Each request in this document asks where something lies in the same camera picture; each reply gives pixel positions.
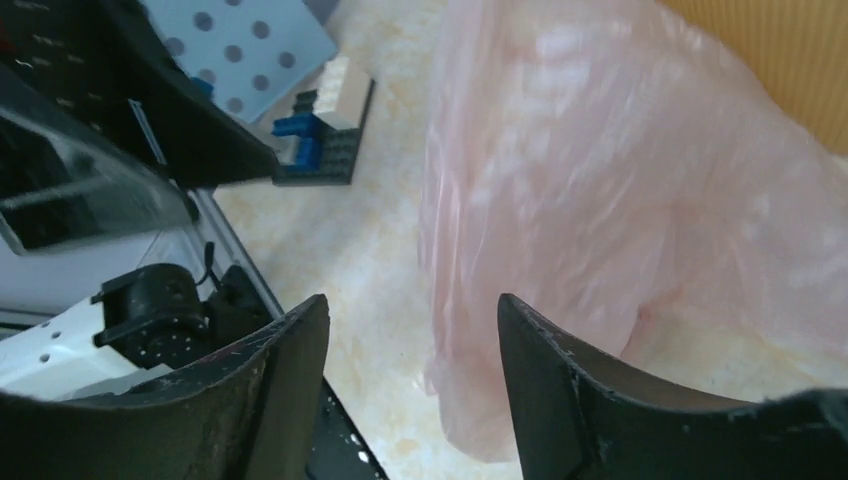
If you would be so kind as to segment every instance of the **marble surface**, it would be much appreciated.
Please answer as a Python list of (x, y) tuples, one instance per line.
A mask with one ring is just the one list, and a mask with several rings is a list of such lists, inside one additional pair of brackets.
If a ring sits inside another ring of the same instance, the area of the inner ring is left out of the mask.
[[(480, 464), (453, 449), (421, 386), (432, 335), (417, 219), (427, 80), (445, 2), (345, 0), (331, 18), (342, 52), (378, 82), (352, 186), (251, 184), (216, 199), (284, 308), (328, 296), (327, 378), (390, 478), (517, 480), (516, 463)], [(738, 332), (659, 327), (635, 358), (688, 386), (756, 400), (848, 382), (842, 358), (802, 358)]]

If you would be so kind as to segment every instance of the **pink plastic bag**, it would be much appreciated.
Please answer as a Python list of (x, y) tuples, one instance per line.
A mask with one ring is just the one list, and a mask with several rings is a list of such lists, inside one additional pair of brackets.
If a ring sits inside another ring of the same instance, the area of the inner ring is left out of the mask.
[(505, 292), (625, 358), (664, 312), (848, 351), (848, 222), (829, 155), (664, 7), (452, 0), (432, 94), (427, 379), (463, 451), (514, 456)]

